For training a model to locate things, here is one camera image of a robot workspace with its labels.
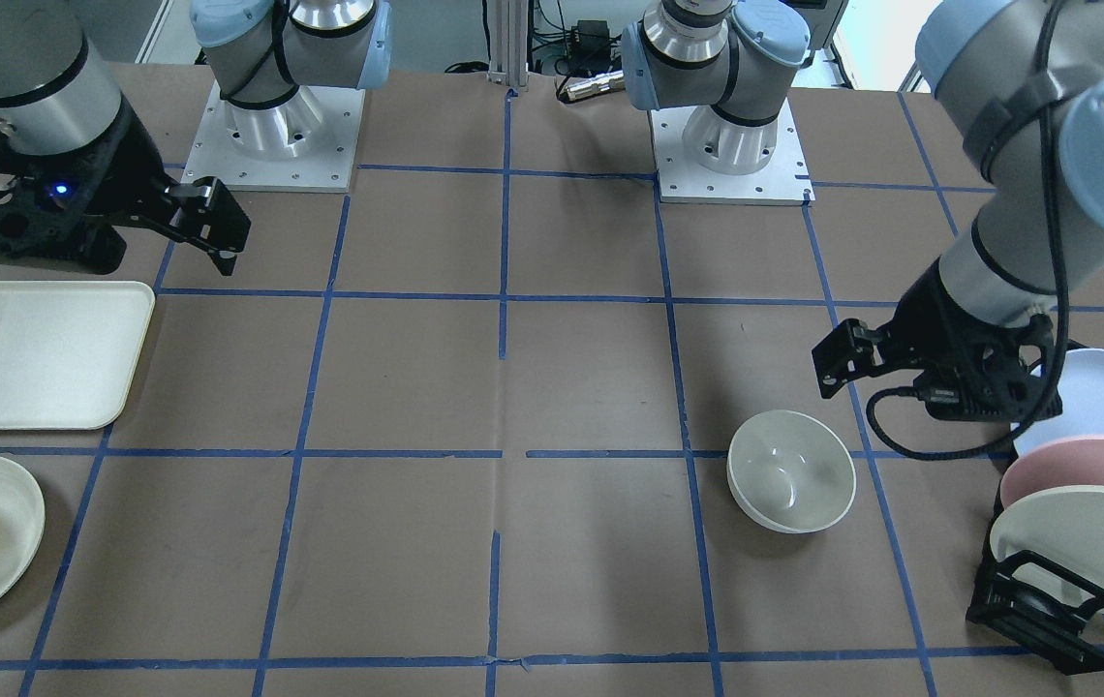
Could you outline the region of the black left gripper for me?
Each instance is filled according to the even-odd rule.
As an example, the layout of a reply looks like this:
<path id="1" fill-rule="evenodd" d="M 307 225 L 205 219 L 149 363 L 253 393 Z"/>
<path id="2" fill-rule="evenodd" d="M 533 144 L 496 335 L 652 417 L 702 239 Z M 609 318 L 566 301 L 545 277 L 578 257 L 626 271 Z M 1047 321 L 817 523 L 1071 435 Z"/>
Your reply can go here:
<path id="1" fill-rule="evenodd" d="M 978 320 L 952 299 L 937 263 L 899 300 L 887 334 L 866 323 L 839 323 L 814 346 L 819 397 L 831 400 L 854 380 L 880 376 L 885 340 L 887 360 L 919 371 L 915 393 L 932 418 L 1018 423 L 1062 414 L 1057 388 L 1047 405 L 1038 403 L 1051 388 L 1052 319 L 1036 313 L 1016 327 Z"/>

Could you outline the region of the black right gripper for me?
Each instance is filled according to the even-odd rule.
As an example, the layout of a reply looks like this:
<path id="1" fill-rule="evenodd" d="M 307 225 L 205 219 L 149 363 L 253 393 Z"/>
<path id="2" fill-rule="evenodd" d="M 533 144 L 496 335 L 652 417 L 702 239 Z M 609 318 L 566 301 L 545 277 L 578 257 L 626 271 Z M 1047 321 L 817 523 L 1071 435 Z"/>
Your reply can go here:
<path id="1" fill-rule="evenodd" d="M 230 277 L 252 226 L 223 180 L 174 184 L 130 103 L 70 154 L 19 154 L 0 133 L 0 264 L 95 275 L 115 272 L 127 243 L 118 228 L 145 228 L 192 244 Z"/>

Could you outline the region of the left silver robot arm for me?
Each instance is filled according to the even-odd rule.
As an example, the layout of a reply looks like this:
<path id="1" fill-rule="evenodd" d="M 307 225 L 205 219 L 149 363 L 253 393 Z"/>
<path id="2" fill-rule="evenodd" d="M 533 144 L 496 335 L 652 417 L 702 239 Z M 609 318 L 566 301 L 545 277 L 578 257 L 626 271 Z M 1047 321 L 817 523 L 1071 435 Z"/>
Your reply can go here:
<path id="1" fill-rule="evenodd" d="M 728 175 L 765 155 L 806 21 L 781 1 L 657 1 L 620 39 L 631 105 L 693 107 L 690 151 Z M 871 329 L 845 320 L 813 349 L 819 397 L 915 372 L 903 394 L 954 422 L 1062 411 L 1048 306 L 1104 268 L 1104 1 L 942 1 L 915 41 L 990 201 Z"/>

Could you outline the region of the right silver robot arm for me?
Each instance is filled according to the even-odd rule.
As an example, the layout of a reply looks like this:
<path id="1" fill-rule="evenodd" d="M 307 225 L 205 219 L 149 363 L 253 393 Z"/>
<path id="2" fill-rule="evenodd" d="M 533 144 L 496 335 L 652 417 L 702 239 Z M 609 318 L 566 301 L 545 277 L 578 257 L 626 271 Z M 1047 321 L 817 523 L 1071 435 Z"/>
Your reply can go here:
<path id="1" fill-rule="evenodd" d="M 251 228 L 236 190 L 347 189 L 391 35 L 388 1 L 0 1 L 0 264 L 110 274 L 121 229 L 145 228 L 232 274 Z M 180 175 L 123 59 L 211 70 Z"/>

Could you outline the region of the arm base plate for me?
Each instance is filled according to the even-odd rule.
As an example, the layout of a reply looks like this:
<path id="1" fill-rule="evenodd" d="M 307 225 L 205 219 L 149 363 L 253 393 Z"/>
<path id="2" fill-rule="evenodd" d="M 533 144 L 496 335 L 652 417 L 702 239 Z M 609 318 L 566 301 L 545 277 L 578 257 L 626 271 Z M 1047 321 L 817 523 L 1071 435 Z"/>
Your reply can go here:
<path id="1" fill-rule="evenodd" d="M 346 194 L 367 91 L 302 85 L 284 105 L 242 109 L 214 88 L 181 181 L 217 178 L 234 193 Z"/>
<path id="2" fill-rule="evenodd" d="M 742 127 L 709 106 L 650 110 L 664 203 L 810 204 L 813 177 L 785 101 L 777 119 Z"/>

